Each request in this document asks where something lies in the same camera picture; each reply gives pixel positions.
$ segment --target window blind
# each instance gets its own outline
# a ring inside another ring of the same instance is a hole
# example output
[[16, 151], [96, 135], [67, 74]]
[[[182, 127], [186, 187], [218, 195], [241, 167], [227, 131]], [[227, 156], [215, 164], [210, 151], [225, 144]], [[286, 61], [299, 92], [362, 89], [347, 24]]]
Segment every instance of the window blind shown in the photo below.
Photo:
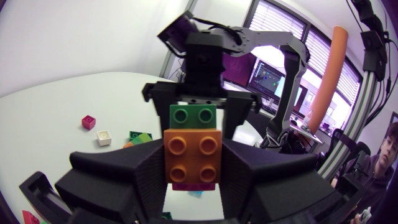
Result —
[[259, 1], [253, 20], [250, 24], [251, 30], [287, 31], [301, 39], [305, 23], [291, 16], [278, 7], [264, 1]]
[[[318, 74], [323, 76], [329, 58], [329, 43], [323, 40], [316, 32], [310, 30], [305, 44], [311, 54], [308, 65]], [[352, 105], [358, 93], [359, 86], [359, 78], [354, 69], [347, 63], [347, 61], [344, 61], [340, 79], [337, 84], [338, 93], [340, 93], [347, 103]]]

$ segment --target table surface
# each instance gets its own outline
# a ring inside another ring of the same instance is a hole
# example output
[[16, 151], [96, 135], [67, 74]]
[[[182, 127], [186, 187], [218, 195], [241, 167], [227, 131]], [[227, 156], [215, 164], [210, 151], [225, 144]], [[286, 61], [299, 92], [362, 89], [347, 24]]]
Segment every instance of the table surface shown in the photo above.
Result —
[[[151, 133], [161, 138], [159, 117], [152, 100], [146, 103], [141, 90], [145, 83], [166, 81], [138, 73], [109, 72], [69, 78], [35, 86], [0, 98], [0, 190], [20, 222], [22, 210], [37, 213], [19, 190], [35, 171], [42, 171], [52, 184], [72, 167], [71, 152], [108, 152], [128, 142], [129, 131]], [[92, 130], [81, 119], [96, 119]], [[217, 110], [221, 129], [223, 110]], [[109, 131], [110, 146], [99, 146], [97, 131]], [[261, 142], [247, 122], [239, 126], [235, 141], [248, 145]], [[167, 188], [164, 211], [179, 220], [223, 218], [220, 190], [204, 192], [200, 198]]]
[[[238, 85], [235, 85], [235, 84], [232, 84], [232, 83], [228, 83], [228, 82], [224, 82], [224, 87], [226, 89], [234, 90], [234, 91], [249, 91], [249, 90], [247, 90], [247, 89], [245, 89], [245, 88], [243, 88], [241, 86], [238, 86]], [[260, 114], [264, 115], [264, 116], [266, 116], [266, 117], [268, 117], [270, 119], [272, 119], [275, 116], [273, 114], [270, 114], [270, 113], [266, 112], [263, 109], [260, 110]], [[301, 128], [301, 125], [302, 125], [301, 121], [297, 120], [297, 126], [293, 125], [293, 124], [290, 124], [290, 128], [292, 128], [293, 130], [297, 131], [298, 133], [300, 133], [300, 134], [312, 139], [316, 143], [323, 144], [323, 142], [316, 135], [312, 135], [312, 134], [304, 131]]]
[[[273, 114], [270, 114], [270, 113], [266, 112], [266, 111], [263, 110], [263, 109], [260, 110], [260, 114], [262, 114], [262, 115], [264, 115], [264, 116], [267, 116], [268, 118], [271, 118], [271, 119], [274, 117]], [[316, 135], [310, 134], [310, 133], [304, 131], [304, 130], [301, 128], [301, 125], [302, 125], [302, 122], [301, 122], [301, 121], [297, 120], [296, 122], [297, 122], [297, 125], [290, 124], [290, 128], [291, 128], [291, 129], [293, 129], [294, 131], [296, 131], [296, 132], [298, 132], [298, 133], [304, 135], [305, 137], [308, 137], [308, 138], [312, 139], [312, 140], [315, 141], [316, 143], [323, 144], [323, 142], [321, 141], [321, 139], [319, 139]]]

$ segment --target monitor screen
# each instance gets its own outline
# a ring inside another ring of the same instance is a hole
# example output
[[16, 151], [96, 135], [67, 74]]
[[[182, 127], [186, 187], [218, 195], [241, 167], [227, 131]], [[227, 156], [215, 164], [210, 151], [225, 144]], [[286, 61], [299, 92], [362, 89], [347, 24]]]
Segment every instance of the monitor screen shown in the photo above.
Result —
[[[252, 73], [249, 89], [258, 91], [263, 97], [269, 97], [279, 102], [285, 84], [285, 75], [274, 67], [258, 60], [257, 67]], [[307, 89], [300, 85], [294, 101], [293, 110], [299, 112]]]
[[228, 54], [223, 54], [225, 71], [221, 74], [224, 81], [247, 86], [255, 62], [256, 56], [252, 53], [240, 57], [232, 57]]
[[[284, 88], [284, 84], [285, 84], [285, 77], [281, 77], [280, 80], [279, 80], [279, 84], [278, 84], [278, 86], [277, 86], [277, 88], [276, 88], [276, 90], [274, 92], [274, 94], [276, 96], [278, 96], [279, 98], [281, 98], [281, 96], [282, 96], [282, 90]], [[302, 91], [303, 91], [303, 88], [300, 86], [298, 88], [298, 91], [297, 91], [297, 96], [296, 96], [296, 99], [294, 101], [294, 106], [296, 106], [297, 102], [299, 101], [299, 98], [300, 98], [300, 95], [301, 95]]]

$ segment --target green lego brick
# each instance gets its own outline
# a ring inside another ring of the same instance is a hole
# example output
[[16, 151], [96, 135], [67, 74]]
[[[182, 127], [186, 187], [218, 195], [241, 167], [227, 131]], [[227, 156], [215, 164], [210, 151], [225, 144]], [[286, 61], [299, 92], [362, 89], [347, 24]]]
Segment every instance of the green lego brick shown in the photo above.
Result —
[[142, 134], [138, 135], [138, 137], [144, 143], [152, 141], [152, 138], [147, 133], [142, 133]]
[[144, 143], [144, 142], [142, 142], [141, 138], [135, 138], [135, 139], [133, 139], [131, 142], [132, 142], [132, 144], [135, 145], [135, 146], [138, 145], [138, 144]]
[[171, 212], [162, 212], [162, 219], [173, 220]]
[[170, 128], [216, 128], [216, 105], [170, 105]]
[[[138, 137], [140, 134], [144, 134], [144, 133], [140, 133], [140, 132], [137, 132], [137, 131], [130, 131], [130, 137], [129, 137], [130, 141], [132, 141], [133, 139]], [[149, 133], [146, 133], [146, 134], [148, 134], [149, 137], [152, 139], [152, 134], [149, 134]]]

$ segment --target hair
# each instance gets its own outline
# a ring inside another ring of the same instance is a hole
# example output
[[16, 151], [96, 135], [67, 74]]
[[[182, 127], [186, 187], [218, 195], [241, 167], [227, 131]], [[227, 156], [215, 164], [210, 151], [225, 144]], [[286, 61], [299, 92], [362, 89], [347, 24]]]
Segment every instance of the hair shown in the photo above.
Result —
[[398, 122], [394, 122], [388, 127], [387, 136], [398, 142]]

